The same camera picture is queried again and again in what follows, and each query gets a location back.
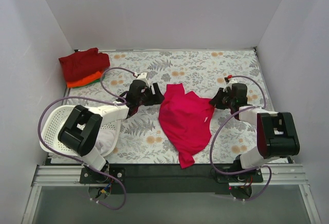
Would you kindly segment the pink t shirt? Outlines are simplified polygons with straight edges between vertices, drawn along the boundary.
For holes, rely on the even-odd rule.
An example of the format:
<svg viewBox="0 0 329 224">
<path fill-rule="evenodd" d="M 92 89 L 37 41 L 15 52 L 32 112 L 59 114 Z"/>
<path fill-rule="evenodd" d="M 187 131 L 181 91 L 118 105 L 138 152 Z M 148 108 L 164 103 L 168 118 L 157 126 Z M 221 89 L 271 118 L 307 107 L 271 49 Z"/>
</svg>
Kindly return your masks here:
<svg viewBox="0 0 329 224">
<path fill-rule="evenodd" d="M 159 110 L 159 124 L 168 140 L 178 151 L 182 169 L 195 163 L 194 155 L 201 152 L 211 138 L 210 123 L 214 106 L 209 98 L 195 92 L 185 92 L 182 84 L 168 84 Z"/>
</svg>

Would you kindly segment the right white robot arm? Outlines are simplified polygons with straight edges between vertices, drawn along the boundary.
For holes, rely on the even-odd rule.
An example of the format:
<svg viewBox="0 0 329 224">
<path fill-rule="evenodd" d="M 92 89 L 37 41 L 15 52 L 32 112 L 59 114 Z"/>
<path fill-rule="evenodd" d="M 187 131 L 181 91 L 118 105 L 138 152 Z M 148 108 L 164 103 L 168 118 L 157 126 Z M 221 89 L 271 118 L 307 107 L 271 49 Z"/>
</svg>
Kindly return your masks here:
<svg viewBox="0 0 329 224">
<path fill-rule="evenodd" d="M 214 170 L 223 175 L 233 175 L 237 181 L 247 180 L 251 171 L 278 158 L 295 156 L 300 152 L 300 143 L 294 119 L 289 112 L 267 111 L 250 105 L 247 98 L 247 86 L 243 83 L 228 83 L 220 88 L 210 105 L 217 109 L 229 109 L 228 117 L 215 133 L 210 147 L 210 164 Z M 214 142 L 221 129 L 232 118 L 254 125 L 257 129 L 257 145 L 248 152 L 239 155 L 226 171 L 222 171 L 213 163 L 212 152 Z"/>
</svg>

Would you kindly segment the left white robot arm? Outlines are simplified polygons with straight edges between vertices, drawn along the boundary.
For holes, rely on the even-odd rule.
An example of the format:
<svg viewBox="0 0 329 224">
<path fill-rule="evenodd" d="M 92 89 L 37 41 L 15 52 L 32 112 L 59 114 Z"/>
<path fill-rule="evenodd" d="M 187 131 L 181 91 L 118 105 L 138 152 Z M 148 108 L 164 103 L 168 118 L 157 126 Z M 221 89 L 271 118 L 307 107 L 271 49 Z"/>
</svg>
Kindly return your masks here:
<svg viewBox="0 0 329 224">
<path fill-rule="evenodd" d="M 96 148 L 100 128 L 130 118 L 140 106 L 159 105 L 164 99 L 157 83 L 149 87 L 143 80 L 134 80 L 126 92 L 125 103 L 117 102 L 95 108 L 75 106 L 59 131 L 58 140 L 93 169 L 92 177 L 97 182 L 106 182 L 109 178 L 109 170 L 105 167 L 108 162 Z"/>
</svg>

